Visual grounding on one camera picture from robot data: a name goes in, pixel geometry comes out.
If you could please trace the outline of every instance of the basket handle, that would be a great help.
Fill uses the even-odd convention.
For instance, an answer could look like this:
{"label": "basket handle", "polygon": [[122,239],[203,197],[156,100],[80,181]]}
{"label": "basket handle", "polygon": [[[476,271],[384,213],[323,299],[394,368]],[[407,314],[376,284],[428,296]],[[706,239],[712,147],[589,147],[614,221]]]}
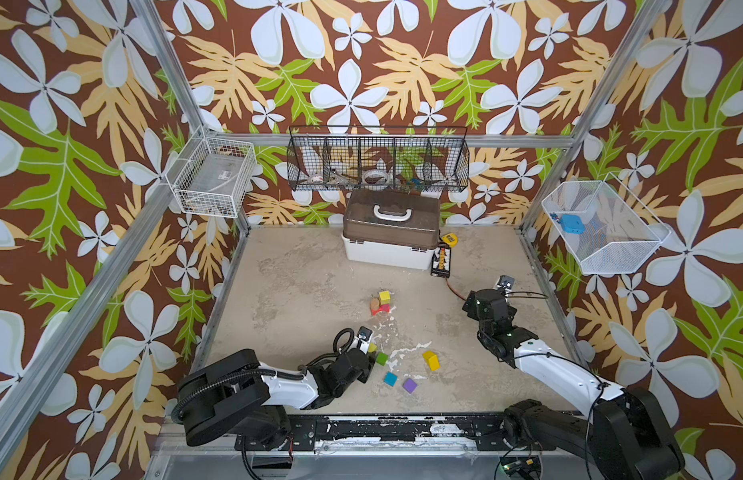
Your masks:
{"label": "basket handle", "polygon": [[391,222],[405,222],[411,218],[411,208],[406,209],[406,213],[403,215],[387,215],[379,211],[379,205],[374,206],[374,216],[380,220],[389,220]]}

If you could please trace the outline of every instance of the blue box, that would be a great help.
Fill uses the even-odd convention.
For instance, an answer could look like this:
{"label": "blue box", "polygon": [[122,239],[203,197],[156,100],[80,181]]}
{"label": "blue box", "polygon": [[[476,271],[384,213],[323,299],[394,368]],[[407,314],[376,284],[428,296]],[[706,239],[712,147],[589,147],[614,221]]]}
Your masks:
{"label": "blue box", "polygon": [[387,375],[385,376],[385,383],[387,383],[389,386],[394,386],[396,380],[398,380],[397,375],[387,372]]}
{"label": "blue box", "polygon": [[585,226],[577,215],[561,215],[560,224],[561,229],[567,234],[582,234],[585,231]]}

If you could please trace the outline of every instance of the small blue item in basket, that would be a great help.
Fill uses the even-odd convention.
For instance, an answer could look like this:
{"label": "small blue item in basket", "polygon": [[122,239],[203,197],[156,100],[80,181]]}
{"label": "small blue item in basket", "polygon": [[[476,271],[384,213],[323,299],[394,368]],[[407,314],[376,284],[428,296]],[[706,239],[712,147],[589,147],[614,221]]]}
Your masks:
{"label": "small blue item in basket", "polygon": [[585,226],[582,225],[582,220],[577,215],[565,214],[561,215],[559,223],[561,228],[567,234],[582,234],[585,231]]}

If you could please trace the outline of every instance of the black wire basket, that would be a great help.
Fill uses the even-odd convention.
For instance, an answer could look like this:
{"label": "black wire basket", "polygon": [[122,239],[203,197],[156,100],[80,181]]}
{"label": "black wire basket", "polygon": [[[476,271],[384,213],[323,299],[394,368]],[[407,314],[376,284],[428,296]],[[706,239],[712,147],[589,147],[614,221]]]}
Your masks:
{"label": "black wire basket", "polygon": [[440,129],[441,134],[433,128],[385,128],[384,134],[372,135],[291,126],[286,149],[290,187],[421,192],[461,192],[467,187],[466,128]]}

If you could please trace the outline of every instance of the white mesh basket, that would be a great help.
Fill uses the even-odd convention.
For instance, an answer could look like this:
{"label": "white mesh basket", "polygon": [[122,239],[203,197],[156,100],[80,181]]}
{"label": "white mesh basket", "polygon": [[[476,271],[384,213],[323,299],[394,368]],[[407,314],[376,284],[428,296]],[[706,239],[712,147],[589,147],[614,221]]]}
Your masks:
{"label": "white mesh basket", "polygon": [[656,225],[646,225],[606,180],[562,182],[542,202],[548,216],[573,214],[582,220],[585,231],[569,234],[551,217],[584,275],[633,274],[670,235],[669,228],[633,192],[616,182],[623,186],[630,204],[641,205]]}
{"label": "white mesh basket", "polygon": [[204,138],[185,157],[187,162],[172,184],[174,197],[187,214],[235,218],[257,160],[245,141]]}

